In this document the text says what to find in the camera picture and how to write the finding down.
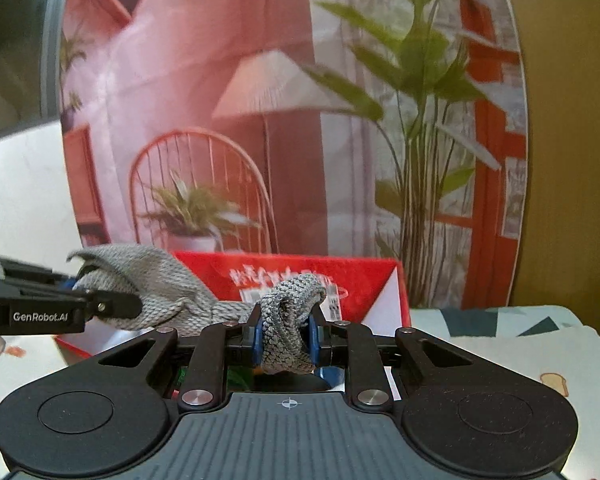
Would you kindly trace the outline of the grey knitted sock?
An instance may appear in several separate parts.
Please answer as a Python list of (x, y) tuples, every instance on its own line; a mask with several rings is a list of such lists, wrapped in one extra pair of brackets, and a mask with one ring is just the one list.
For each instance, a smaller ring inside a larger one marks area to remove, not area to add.
[[(245, 323), (253, 310), (251, 304), (219, 300), (208, 286), (180, 260), (162, 249), (137, 244), (112, 244), (70, 252), (82, 266), (75, 290), (128, 292), (142, 300), (137, 318), (107, 318), (118, 330), (143, 330), (171, 326), (185, 337), (198, 336), (212, 324), (226, 321)], [(275, 285), (273, 292), (308, 292), (321, 286), (317, 276), (303, 273)], [(300, 327), (311, 310), (294, 313), (290, 304), (261, 308), (263, 353), (260, 367), (266, 374), (291, 372), (309, 374), (315, 370), (306, 350)]]

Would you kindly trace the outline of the printed living room backdrop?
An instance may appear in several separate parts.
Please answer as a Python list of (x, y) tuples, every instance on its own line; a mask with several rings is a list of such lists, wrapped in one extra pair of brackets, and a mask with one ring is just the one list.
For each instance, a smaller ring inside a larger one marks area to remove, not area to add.
[(379, 257), (415, 308), (509, 302), (508, 0), (66, 0), (59, 64), (84, 245)]

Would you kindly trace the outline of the red strawberry cardboard box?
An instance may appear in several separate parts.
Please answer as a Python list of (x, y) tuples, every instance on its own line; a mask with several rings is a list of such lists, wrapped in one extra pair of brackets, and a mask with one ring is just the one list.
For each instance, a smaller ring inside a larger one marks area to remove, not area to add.
[(388, 259), (293, 257), (256, 254), (169, 252), (208, 286), (219, 300), (239, 301), (242, 288), (274, 287), (297, 274), (311, 273), (322, 285), (338, 286), (343, 321), (370, 322), (390, 335), (407, 323), (400, 264)]

